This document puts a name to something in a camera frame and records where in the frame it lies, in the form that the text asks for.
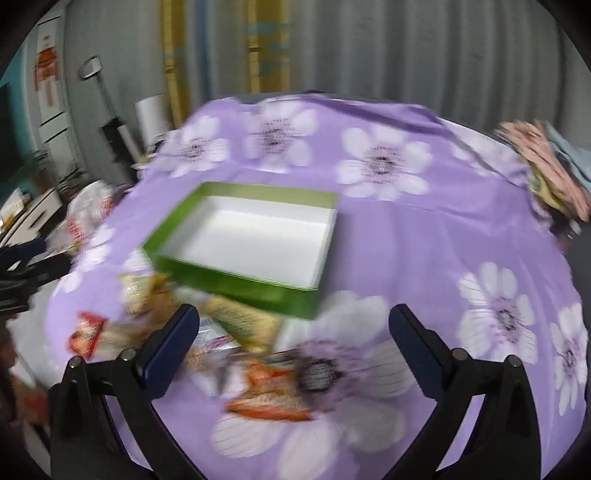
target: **gray curtain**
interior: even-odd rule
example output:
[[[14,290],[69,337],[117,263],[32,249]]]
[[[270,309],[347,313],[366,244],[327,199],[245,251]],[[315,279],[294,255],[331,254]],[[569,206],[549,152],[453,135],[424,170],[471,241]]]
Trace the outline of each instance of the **gray curtain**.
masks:
[[[245,0],[186,0],[193,109],[248,93]],[[503,120],[560,128],[564,37],[535,0],[288,0],[291,91],[421,103],[488,131]],[[120,116],[138,135],[135,102],[165,91],[158,0],[73,0],[67,10],[67,91],[90,173],[121,173],[99,128],[108,120],[77,70],[100,55]]]
[[[78,69],[93,55],[117,114],[141,145],[135,102],[165,92],[160,40],[159,0],[73,0],[66,12],[64,65],[72,124],[84,158],[83,167],[96,179],[121,184],[126,177],[100,128],[110,118],[96,80],[82,82]]]
[[[247,93],[243,0],[189,1],[188,43],[206,48],[190,75],[196,103]],[[558,121],[561,34],[535,0],[290,0],[289,9],[294,92],[421,103],[481,130]]]

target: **red snack package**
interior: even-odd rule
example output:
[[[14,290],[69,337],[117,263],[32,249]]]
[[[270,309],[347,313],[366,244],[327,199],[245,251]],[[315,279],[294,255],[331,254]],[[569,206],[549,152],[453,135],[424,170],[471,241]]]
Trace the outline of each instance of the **red snack package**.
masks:
[[[68,339],[68,348],[84,360],[90,360],[107,319],[89,312],[80,312],[78,319],[80,325]]]

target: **poster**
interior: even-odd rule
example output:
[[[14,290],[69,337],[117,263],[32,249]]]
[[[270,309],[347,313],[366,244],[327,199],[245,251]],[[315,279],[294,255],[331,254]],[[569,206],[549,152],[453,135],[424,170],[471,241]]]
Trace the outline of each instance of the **poster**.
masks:
[[[39,98],[41,123],[62,112],[58,89],[60,82],[56,51],[56,32],[59,18],[39,24],[34,84]]]

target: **paper towel roll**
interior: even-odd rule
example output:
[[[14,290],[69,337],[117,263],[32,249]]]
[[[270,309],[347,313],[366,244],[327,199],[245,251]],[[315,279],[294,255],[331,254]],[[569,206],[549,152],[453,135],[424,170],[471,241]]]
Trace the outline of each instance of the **paper towel roll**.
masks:
[[[146,98],[135,104],[144,146],[147,148],[154,138],[170,130],[164,94]]]

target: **metal screw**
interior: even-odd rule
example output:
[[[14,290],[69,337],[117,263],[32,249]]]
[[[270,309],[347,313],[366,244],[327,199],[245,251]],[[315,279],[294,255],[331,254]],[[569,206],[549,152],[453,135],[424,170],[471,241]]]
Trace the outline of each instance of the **metal screw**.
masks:
[[[82,358],[80,358],[79,356],[75,356],[75,357],[70,358],[70,361],[68,362],[68,367],[76,368],[81,363],[82,363]]]
[[[125,362],[129,362],[133,357],[135,357],[135,354],[136,351],[133,348],[126,348],[119,354],[119,358]]]
[[[515,355],[509,355],[509,356],[507,357],[507,360],[509,360],[509,364],[510,364],[512,367],[520,367],[520,366],[521,366],[521,360],[519,359],[519,357],[518,357],[518,356],[515,356]]]
[[[452,350],[452,356],[456,360],[466,360],[468,358],[468,352],[466,352],[463,348],[454,348]]]

